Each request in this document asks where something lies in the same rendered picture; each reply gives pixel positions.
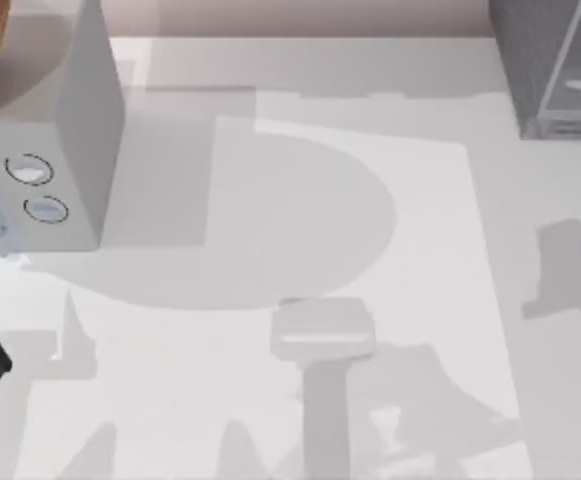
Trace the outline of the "round microwave knob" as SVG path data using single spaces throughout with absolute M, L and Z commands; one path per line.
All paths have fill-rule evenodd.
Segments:
M 54 178 L 52 165 L 32 153 L 8 157 L 4 161 L 4 167 L 12 179 L 28 186 L 45 185 Z
M 45 224 L 59 224 L 69 217 L 68 206 L 53 196 L 27 199 L 23 209 L 30 218 Z

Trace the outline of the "pale microwave oven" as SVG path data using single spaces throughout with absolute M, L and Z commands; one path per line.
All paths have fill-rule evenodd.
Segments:
M 12 0 L 0 51 L 0 254 L 81 252 L 101 240 L 125 102 L 101 0 Z M 5 171 L 32 153 L 54 178 L 28 186 Z M 69 208 L 59 224 L 30 218 L 27 199 Z

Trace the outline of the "grey cabinet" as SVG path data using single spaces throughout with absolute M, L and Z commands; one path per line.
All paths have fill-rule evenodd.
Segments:
M 581 0 L 488 0 L 520 137 L 581 140 Z

